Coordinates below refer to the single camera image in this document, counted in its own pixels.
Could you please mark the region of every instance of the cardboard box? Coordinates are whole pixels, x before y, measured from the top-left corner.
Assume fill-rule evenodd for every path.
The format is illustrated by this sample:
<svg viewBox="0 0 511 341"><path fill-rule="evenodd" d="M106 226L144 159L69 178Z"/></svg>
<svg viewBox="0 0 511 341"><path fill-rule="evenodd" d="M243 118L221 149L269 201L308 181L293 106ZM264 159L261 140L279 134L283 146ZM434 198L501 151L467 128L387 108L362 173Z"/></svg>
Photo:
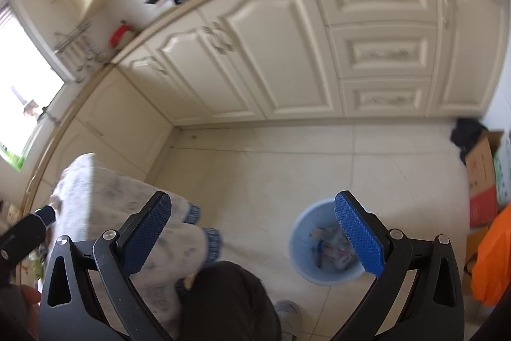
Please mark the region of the cardboard box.
<svg viewBox="0 0 511 341"><path fill-rule="evenodd" d="M511 202L511 132L505 135L502 145L493 158L495 179L497 181L497 199L504 208Z"/></svg>
<svg viewBox="0 0 511 341"><path fill-rule="evenodd" d="M481 134L477 145L468 153L470 227L490 223L498 210L497 187L493 158L500 147L504 131L487 131Z"/></svg>

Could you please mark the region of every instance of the hand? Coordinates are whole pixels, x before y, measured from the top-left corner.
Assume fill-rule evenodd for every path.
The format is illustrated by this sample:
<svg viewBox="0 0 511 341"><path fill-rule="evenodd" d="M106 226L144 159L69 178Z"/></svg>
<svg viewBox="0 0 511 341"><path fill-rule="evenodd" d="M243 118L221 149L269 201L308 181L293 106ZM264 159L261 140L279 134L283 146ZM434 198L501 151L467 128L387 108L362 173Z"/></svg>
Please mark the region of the hand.
<svg viewBox="0 0 511 341"><path fill-rule="evenodd" d="M29 319L27 324L27 332L36 341L39 341L39 305L41 302L41 294L37 289L27 285L20 286L23 296L29 305Z"/></svg>

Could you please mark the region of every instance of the orange bag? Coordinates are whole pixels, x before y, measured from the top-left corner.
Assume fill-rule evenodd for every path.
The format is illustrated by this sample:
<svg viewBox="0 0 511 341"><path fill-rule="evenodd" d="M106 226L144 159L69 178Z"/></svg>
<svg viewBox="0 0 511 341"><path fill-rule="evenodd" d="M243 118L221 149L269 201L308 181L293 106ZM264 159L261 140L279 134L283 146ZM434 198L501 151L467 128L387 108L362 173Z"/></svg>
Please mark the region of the orange bag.
<svg viewBox="0 0 511 341"><path fill-rule="evenodd" d="M511 282L511 205L502 211L477 248L472 294L486 306L496 305Z"/></svg>

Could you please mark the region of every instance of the screw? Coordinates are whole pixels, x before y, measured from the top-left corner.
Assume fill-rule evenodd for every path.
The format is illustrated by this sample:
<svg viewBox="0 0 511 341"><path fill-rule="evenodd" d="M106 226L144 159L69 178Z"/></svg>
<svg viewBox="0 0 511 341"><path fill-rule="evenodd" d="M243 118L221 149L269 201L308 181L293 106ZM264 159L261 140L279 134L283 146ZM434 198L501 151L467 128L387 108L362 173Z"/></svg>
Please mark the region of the screw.
<svg viewBox="0 0 511 341"><path fill-rule="evenodd" d="M444 234L439 235L439 242L441 244L449 244L449 237Z"/></svg>
<svg viewBox="0 0 511 341"><path fill-rule="evenodd" d="M58 239L57 239L57 244L59 246L63 246L64 244L67 243L69 239L67 238L67 236L60 236Z"/></svg>
<svg viewBox="0 0 511 341"><path fill-rule="evenodd" d="M390 236L394 240L401 240L403 238L403 232L401 230L398 230L398 229L392 229L390 231Z"/></svg>
<svg viewBox="0 0 511 341"><path fill-rule="evenodd" d="M103 239L112 240L116 236L115 230L107 230L103 233Z"/></svg>

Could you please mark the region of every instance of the blue trash bin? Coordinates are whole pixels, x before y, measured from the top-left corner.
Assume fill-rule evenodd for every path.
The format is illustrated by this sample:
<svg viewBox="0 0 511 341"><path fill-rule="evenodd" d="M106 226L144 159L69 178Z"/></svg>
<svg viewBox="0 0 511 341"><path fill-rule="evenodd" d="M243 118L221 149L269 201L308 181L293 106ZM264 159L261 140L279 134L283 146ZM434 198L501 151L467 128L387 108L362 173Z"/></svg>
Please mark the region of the blue trash bin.
<svg viewBox="0 0 511 341"><path fill-rule="evenodd" d="M339 225L335 218L334 199L323 200L306 209L295 222L289 241L291 262L296 271L316 285L334 286L347 282L364 273L360 260L353 262L348 269L337 270L329 262L320 269L317 266L315 248L319 238L311 234L318 228Z"/></svg>

